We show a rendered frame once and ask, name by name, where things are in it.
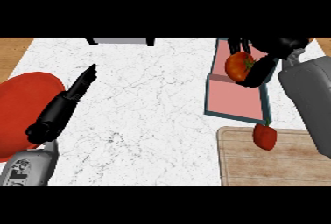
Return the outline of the pink teal-rimmed box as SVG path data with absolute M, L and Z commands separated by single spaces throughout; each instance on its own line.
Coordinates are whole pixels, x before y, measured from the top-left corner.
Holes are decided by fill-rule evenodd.
M 205 80 L 203 114 L 246 123 L 271 121 L 267 87 L 242 87 L 224 73 L 224 61 L 230 56 L 227 38 L 217 38 L 211 71 Z

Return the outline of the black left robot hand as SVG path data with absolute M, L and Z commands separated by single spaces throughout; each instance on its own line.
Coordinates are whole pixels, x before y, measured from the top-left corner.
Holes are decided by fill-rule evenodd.
M 91 65 L 69 87 L 45 105 L 35 122 L 24 129 L 26 140 L 32 144 L 51 142 L 61 133 L 72 116 L 78 101 L 84 96 L 95 76 L 95 65 Z

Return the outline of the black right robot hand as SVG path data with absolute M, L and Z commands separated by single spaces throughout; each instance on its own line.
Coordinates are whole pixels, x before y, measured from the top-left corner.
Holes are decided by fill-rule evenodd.
M 295 51 L 302 51 L 310 38 L 227 38 L 230 55 L 249 53 L 255 60 L 243 81 L 234 83 L 246 88 L 256 88 L 274 68 L 274 60 L 286 60 Z

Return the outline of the red bell pepper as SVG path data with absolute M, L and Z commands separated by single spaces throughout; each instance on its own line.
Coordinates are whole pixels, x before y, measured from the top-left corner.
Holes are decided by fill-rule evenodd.
M 265 121 L 265 124 L 256 123 L 254 125 L 252 142 L 265 151 L 274 147 L 276 130 L 270 127 L 270 121 Z

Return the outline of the red tomato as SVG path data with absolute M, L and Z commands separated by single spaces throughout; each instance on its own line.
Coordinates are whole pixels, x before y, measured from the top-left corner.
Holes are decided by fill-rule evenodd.
M 224 72 L 233 81 L 243 81 L 254 66 L 254 58 L 249 53 L 237 52 L 228 56 L 224 62 Z

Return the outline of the grey black-legged appliance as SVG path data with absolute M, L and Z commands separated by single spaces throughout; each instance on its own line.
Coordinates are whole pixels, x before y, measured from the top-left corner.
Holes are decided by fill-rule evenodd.
M 97 44 L 155 45 L 155 38 L 85 38 L 85 41 L 91 46 L 95 46 Z

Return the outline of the wooden cutting board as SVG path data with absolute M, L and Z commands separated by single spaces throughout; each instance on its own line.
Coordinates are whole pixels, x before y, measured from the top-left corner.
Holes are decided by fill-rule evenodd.
M 220 127 L 221 186 L 331 186 L 331 159 L 302 129 L 277 129 L 271 150 L 254 145 L 252 128 Z

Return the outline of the red round plate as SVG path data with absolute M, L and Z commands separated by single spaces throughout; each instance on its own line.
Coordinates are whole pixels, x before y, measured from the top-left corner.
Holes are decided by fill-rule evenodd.
M 26 127 L 64 86 L 50 73 L 23 73 L 0 84 L 0 163 L 17 151 L 33 149 L 26 140 Z

